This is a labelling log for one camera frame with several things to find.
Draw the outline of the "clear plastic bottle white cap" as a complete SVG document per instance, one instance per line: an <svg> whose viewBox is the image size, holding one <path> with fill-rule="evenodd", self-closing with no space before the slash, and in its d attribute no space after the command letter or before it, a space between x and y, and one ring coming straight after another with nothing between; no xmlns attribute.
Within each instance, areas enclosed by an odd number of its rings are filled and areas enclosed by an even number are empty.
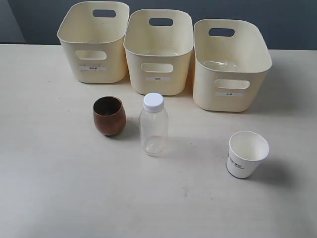
<svg viewBox="0 0 317 238"><path fill-rule="evenodd" d="M149 156L161 156L167 149L168 113L164 108L164 97L156 92L143 98L139 115L141 146Z"/></svg>

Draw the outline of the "brown wooden cup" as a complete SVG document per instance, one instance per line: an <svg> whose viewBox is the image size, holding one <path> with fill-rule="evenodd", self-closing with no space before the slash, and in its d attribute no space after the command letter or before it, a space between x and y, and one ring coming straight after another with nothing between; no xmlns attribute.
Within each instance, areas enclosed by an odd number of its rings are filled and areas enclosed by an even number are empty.
<svg viewBox="0 0 317 238"><path fill-rule="evenodd" d="M105 136L120 134L126 125L123 103L114 96L97 99L93 104L93 119L96 129Z"/></svg>

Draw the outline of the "white paper cup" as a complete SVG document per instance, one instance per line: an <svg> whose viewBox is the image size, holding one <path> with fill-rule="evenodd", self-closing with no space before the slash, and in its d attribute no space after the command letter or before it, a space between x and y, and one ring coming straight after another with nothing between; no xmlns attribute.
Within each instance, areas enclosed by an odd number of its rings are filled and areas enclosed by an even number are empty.
<svg viewBox="0 0 317 238"><path fill-rule="evenodd" d="M261 135L252 131L239 131L229 139L226 167L232 176L245 179L268 155L269 144Z"/></svg>

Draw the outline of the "middle cream plastic bin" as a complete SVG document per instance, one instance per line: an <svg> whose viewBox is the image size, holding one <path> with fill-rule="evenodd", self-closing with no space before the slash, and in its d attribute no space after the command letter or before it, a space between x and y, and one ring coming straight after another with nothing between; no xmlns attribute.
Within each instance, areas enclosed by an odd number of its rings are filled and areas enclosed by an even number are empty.
<svg viewBox="0 0 317 238"><path fill-rule="evenodd" d="M131 14L124 38L132 88L139 94L181 93L194 47L191 16L175 9Z"/></svg>

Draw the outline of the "cream plastic bin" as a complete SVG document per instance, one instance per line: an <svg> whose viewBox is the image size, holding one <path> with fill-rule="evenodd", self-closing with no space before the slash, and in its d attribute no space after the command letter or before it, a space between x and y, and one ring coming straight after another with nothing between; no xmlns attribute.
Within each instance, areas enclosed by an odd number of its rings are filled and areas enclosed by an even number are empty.
<svg viewBox="0 0 317 238"><path fill-rule="evenodd" d="M118 1L83 1L69 9L57 37L79 82L116 83L125 77L129 13Z"/></svg>
<svg viewBox="0 0 317 238"><path fill-rule="evenodd" d="M242 20L196 22L194 53L193 100L208 111L247 110L272 67L261 32Z"/></svg>
<svg viewBox="0 0 317 238"><path fill-rule="evenodd" d="M191 16L175 9L131 14L124 38L132 88L139 94L181 93L194 47Z"/></svg>

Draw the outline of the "right cream plastic bin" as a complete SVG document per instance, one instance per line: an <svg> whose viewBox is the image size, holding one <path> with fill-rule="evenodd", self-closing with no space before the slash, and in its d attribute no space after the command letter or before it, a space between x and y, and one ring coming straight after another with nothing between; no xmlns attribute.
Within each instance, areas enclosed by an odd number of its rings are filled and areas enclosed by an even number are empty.
<svg viewBox="0 0 317 238"><path fill-rule="evenodd" d="M193 100L208 111L247 110L272 67L261 32L242 20L196 22L194 53Z"/></svg>

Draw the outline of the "left cream plastic bin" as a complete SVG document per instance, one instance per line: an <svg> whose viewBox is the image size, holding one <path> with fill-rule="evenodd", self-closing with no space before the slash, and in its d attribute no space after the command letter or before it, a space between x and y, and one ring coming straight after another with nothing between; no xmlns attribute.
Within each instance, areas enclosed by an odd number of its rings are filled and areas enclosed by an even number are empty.
<svg viewBox="0 0 317 238"><path fill-rule="evenodd" d="M57 37L79 82L116 83L125 77L129 13L118 1L83 1L69 9Z"/></svg>

